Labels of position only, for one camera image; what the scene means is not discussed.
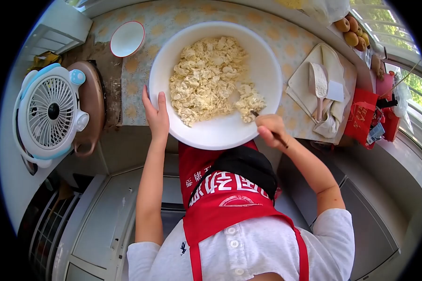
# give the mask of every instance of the small white bowl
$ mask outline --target small white bowl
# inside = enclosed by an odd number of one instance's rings
[[[116,57],[127,57],[142,48],[145,42],[144,26],[137,21],[126,22],[111,37],[111,52]]]

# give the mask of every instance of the dough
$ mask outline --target dough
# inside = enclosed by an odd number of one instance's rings
[[[180,58],[169,88],[172,106],[187,126],[230,114],[234,107],[244,122],[251,122],[255,117],[250,111],[265,107],[264,97],[247,80],[247,53],[235,38],[204,38],[186,46]],[[230,95],[236,90],[240,100],[232,104]]]

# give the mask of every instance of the brown pan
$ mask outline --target brown pan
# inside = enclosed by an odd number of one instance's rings
[[[82,111],[89,114],[89,122],[83,131],[76,133],[73,140],[75,155],[85,157],[94,152],[105,125],[105,106],[100,75],[95,66],[87,61],[73,63],[67,69],[69,71],[79,69],[86,76],[86,81],[78,89],[78,95],[79,106]],[[90,150],[78,152],[78,148],[82,144],[90,144]]]

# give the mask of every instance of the shirt button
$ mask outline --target shirt button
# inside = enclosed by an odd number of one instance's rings
[[[239,242],[237,242],[236,240],[233,240],[230,242],[230,246],[232,246],[233,248],[236,248],[237,246],[239,246]]]

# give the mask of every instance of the electric fan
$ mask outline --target electric fan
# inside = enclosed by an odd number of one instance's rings
[[[76,132],[81,132],[89,122],[89,114],[80,110],[78,98],[78,88],[85,79],[82,71],[68,71],[59,63],[27,74],[12,116],[14,140],[26,160],[47,168],[52,159],[71,148]],[[22,149],[17,130],[23,146],[33,157]]]

